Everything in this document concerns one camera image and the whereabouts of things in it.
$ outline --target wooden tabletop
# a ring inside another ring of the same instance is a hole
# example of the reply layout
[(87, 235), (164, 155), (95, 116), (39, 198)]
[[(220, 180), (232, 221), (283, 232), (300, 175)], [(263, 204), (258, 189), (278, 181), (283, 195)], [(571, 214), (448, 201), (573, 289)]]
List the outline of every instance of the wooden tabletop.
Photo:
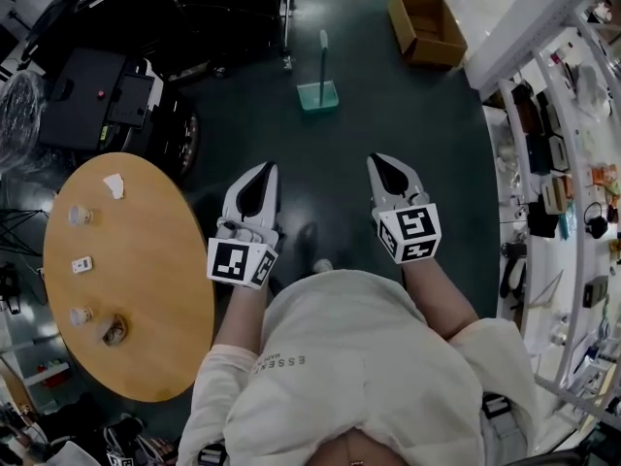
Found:
[[(119, 173), (124, 198), (103, 183)], [(69, 224), (69, 209), (93, 213)], [(89, 255), (93, 269), (72, 272)], [(213, 286), (207, 247), (177, 187), (155, 166), (128, 153), (86, 162), (56, 197), (44, 244), (49, 304), (67, 346), (100, 383), (130, 399), (159, 402), (186, 390), (212, 343)], [(70, 322), (88, 307), (94, 319)], [(97, 340), (97, 320), (120, 314), (127, 338), (117, 347)]]

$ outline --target black machine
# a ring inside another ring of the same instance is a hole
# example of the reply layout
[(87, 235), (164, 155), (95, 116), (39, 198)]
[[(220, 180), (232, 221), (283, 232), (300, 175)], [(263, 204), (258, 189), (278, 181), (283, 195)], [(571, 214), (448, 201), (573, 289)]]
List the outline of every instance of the black machine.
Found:
[[(285, 3), (284, 16), (281, 3)], [(147, 58), (164, 78), (228, 56), (278, 46), (285, 66), (292, 0), (53, 0), (28, 36), (22, 63), (57, 75), (71, 50), (87, 47)]]
[(177, 89), (147, 60), (75, 49), (56, 80), (41, 117), (39, 144), (71, 150), (78, 160), (127, 151), (171, 178), (189, 169), (198, 120)]

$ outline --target small white object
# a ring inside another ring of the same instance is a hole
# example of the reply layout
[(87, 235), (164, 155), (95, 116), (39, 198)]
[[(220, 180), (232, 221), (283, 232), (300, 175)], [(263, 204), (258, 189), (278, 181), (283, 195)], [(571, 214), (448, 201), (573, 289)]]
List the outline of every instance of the small white object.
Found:
[(93, 312), (87, 307), (77, 307), (69, 312), (69, 319), (74, 326), (81, 326), (93, 319)]
[(92, 212), (86, 207), (72, 206), (71, 209), (69, 209), (69, 223), (72, 226), (88, 224), (92, 217)]
[(82, 259), (75, 260), (71, 263), (71, 267), (74, 271), (74, 275), (79, 273), (85, 273), (93, 269), (93, 260), (87, 255)]
[(520, 285), (520, 278), (522, 278), (522, 271), (526, 268), (526, 259), (519, 258), (511, 269), (511, 273), (508, 275), (508, 286), (511, 290), (514, 290)]
[(567, 210), (568, 202), (563, 180), (554, 176), (541, 179), (541, 196), (545, 213), (550, 215), (562, 214)]
[(124, 185), (123, 178), (119, 173), (115, 175), (110, 175), (104, 178), (104, 183), (108, 186), (108, 188), (113, 193), (114, 200), (118, 200), (119, 198), (123, 198), (124, 193)]
[(441, 238), (436, 205), (379, 213), (377, 236), (397, 264), (433, 257)]
[(277, 258), (278, 254), (267, 244), (210, 238), (207, 277), (259, 289), (270, 276)]
[(548, 138), (550, 144), (550, 152), (552, 154), (552, 167), (556, 171), (569, 171), (570, 161), (567, 156), (567, 149), (565, 148), (565, 141), (557, 135)]

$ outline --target box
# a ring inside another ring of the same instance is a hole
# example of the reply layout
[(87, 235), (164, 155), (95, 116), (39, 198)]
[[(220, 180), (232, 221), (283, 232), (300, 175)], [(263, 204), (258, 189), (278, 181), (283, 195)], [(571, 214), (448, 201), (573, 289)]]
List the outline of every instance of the box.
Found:
[(442, 236), (436, 205), (379, 213), (377, 236), (397, 264), (433, 257)]
[(266, 244), (210, 238), (207, 248), (207, 277), (229, 284), (258, 289), (270, 275), (278, 254)]
[(468, 46), (444, 0), (391, 0), (388, 13), (408, 63), (450, 68), (462, 61)]

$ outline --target item on shelf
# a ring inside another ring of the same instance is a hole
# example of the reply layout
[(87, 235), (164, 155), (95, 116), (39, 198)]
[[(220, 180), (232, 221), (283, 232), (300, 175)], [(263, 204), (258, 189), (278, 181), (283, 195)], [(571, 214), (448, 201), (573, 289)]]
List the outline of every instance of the item on shelf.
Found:
[(591, 168), (591, 178), (593, 180), (593, 184), (604, 185), (604, 168), (603, 167), (593, 167)]
[(603, 348), (606, 345), (606, 341), (610, 338), (610, 321), (608, 320), (608, 305), (610, 304), (610, 294), (606, 293), (604, 298), (604, 306), (602, 307), (602, 320), (600, 321), (600, 325), (598, 326), (598, 341), (596, 342), (596, 346), (598, 347), (598, 349)]
[(505, 242), (501, 245), (501, 254), (507, 259), (526, 257), (527, 249), (524, 242)]
[(565, 195), (568, 200), (573, 199), (573, 180), (571, 176), (562, 176), (563, 186), (565, 187)]
[(559, 117), (556, 114), (554, 106), (548, 102), (546, 90), (537, 94), (537, 102), (539, 103), (539, 115), (541, 116), (541, 124), (543, 132), (548, 135), (563, 136)]
[[(591, 209), (595, 205), (600, 206), (600, 215), (591, 217), (587, 220), (586, 214), (589, 212), (589, 209)], [(602, 236), (608, 230), (608, 223), (602, 217), (603, 210), (604, 209), (602, 208), (602, 204), (600, 204), (599, 202), (593, 202), (584, 211), (584, 224), (586, 224), (586, 231), (587, 233), (590, 233), (591, 236), (596, 240), (602, 238)]]
[(595, 68), (589, 64), (580, 64), (577, 67), (577, 74), (576, 99), (578, 107), (596, 119), (607, 117), (605, 103), (608, 94), (606, 88), (598, 84)]
[(608, 222), (614, 222), (616, 224), (619, 222), (619, 211), (609, 205), (608, 210), (605, 214), (605, 218)]
[(524, 133), (527, 135), (542, 134), (543, 126), (541, 125), (539, 110), (537, 109), (535, 102), (533, 102), (531, 98), (527, 98), (520, 102), (516, 101), (515, 106), (517, 107), (517, 113), (520, 116), (520, 122), (522, 123), (522, 130)]
[(490, 97), (483, 102), (483, 105), (493, 107), (494, 109), (500, 109), (501, 111), (507, 110), (505, 100), (503, 99), (503, 94), (499, 89), (492, 93)]
[(621, 187), (619, 186), (616, 164), (608, 164), (603, 167), (603, 180), (606, 202), (611, 207), (616, 208), (617, 202), (621, 197)]
[(451, 68), (461, 63), (468, 46), (444, 0), (391, 0), (388, 13), (409, 64)]
[(521, 83), (517, 84), (511, 92), (513, 102), (515, 102), (516, 104), (526, 102), (533, 96), (533, 94), (533, 87), (527, 81), (522, 81)]
[(550, 342), (558, 347), (564, 347), (567, 342), (568, 331), (570, 330), (569, 316), (565, 313), (558, 313), (558, 323), (552, 328)]
[(526, 137), (526, 149), (531, 173), (540, 176), (549, 175), (552, 167), (552, 154), (547, 139), (542, 136), (529, 135)]
[(591, 309), (597, 306), (608, 294), (608, 276), (598, 276), (584, 285), (582, 307)]
[(547, 139), (550, 144), (550, 154), (552, 156), (552, 169), (561, 173), (570, 170), (570, 162), (567, 157), (567, 149), (565, 140), (558, 135), (552, 135)]
[(621, 240), (615, 238), (608, 242), (608, 249), (610, 250), (610, 260), (617, 262), (621, 260)]
[(567, 42), (564, 45), (561, 45), (555, 51), (553, 51), (550, 54), (550, 59), (552, 59), (552, 62), (554, 64), (560, 64), (567, 58), (567, 56), (569, 55), (570, 51), (572, 51), (572, 49), (573, 49), (572, 42)]
[(513, 294), (517, 300), (522, 300), (524, 282), (526, 281), (526, 259), (524, 257), (512, 258), (507, 262), (505, 271), (503, 273), (503, 279), (501, 280), (500, 296), (504, 299), (508, 297), (510, 293)]
[(528, 205), (526, 222), (531, 235), (542, 238), (554, 238), (554, 230), (559, 223), (559, 217), (550, 215), (545, 211), (543, 197), (540, 195), (537, 202)]
[(567, 210), (567, 196), (563, 180), (556, 176), (546, 176), (541, 180), (541, 196), (548, 214), (558, 215)]
[[(63, 364), (63, 362), (60, 359), (53, 359), (47, 364), (40, 364), (37, 366), (37, 373), (44, 373), (56, 366), (60, 366), (61, 364)], [(41, 385), (46, 386), (47, 388), (54, 388), (55, 386), (59, 386), (61, 383), (67, 382), (70, 376), (71, 374), (69, 371), (63, 371), (62, 373), (57, 373), (56, 375), (46, 378), (42, 381)]]
[(569, 202), (567, 210), (559, 216), (559, 228), (561, 229), (561, 238), (568, 240), (578, 227), (578, 221), (575, 216), (575, 204)]

